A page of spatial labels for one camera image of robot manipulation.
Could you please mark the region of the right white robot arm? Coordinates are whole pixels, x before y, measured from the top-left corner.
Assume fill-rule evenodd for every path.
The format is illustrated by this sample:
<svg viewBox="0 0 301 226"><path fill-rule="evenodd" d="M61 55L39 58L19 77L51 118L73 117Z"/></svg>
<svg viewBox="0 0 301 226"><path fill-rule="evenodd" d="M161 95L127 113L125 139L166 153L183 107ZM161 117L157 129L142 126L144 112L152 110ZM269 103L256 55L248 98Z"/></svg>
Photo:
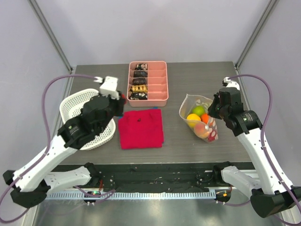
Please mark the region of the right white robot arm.
<svg viewBox="0 0 301 226"><path fill-rule="evenodd" d="M232 130L256 169L256 181L241 172L230 162L214 166L213 182L218 186L230 184L247 196L255 212L262 218L288 210L301 200L301 188L294 186L281 170L271 148L262 134L262 123L257 114L245 111L240 91L235 87L224 87L214 95L208 109L209 115L224 120Z"/></svg>

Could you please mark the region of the fake orange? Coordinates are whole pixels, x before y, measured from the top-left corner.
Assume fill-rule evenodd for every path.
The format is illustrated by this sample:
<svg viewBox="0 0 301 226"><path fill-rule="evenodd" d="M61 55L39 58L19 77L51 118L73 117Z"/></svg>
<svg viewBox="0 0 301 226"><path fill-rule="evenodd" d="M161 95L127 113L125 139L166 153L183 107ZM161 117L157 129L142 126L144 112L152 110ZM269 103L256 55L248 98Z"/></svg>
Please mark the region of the fake orange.
<svg viewBox="0 0 301 226"><path fill-rule="evenodd" d="M210 120L210 116L208 115L208 114L202 114L201 116L200 116L200 118L201 118L201 121L203 122L203 123L205 123L205 124L207 124L208 122L209 122L209 120Z"/></svg>

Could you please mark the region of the clear polka dot zip bag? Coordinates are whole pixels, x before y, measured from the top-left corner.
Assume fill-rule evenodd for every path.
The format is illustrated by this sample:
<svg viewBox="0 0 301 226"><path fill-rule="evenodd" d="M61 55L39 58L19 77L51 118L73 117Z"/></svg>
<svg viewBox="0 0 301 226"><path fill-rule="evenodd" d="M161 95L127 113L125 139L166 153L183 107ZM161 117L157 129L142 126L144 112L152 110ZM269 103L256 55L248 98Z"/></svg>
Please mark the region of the clear polka dot zip bag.
<svg viewBox="0 0 301 226"><path fill-rule="evenodd" d="M200 95L187 94L183 100L179 116L200 139L211 143L218 139L215 118L209 116L209 106L213 101Z"/></svg>

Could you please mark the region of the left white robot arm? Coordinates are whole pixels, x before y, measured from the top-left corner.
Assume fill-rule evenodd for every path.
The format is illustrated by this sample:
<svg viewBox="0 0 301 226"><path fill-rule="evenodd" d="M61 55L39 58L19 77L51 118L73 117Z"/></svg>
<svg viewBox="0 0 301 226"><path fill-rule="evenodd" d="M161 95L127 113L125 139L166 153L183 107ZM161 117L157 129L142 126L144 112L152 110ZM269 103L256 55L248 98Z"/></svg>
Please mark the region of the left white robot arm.
<svg viewBox="0 0 301 226"><path fill-rule="evenodd" d="M126 99L118 94L118 98L101 94L91 97L77 116L64 123L45 150L23 168L3 173L6 184L13 187L10 196L15 204L31 208L43 202L48 194L74 186L94 188L99 185L102 175L89 162L56 175L50 172L103 133L114 116L123 115Z"/></svg>

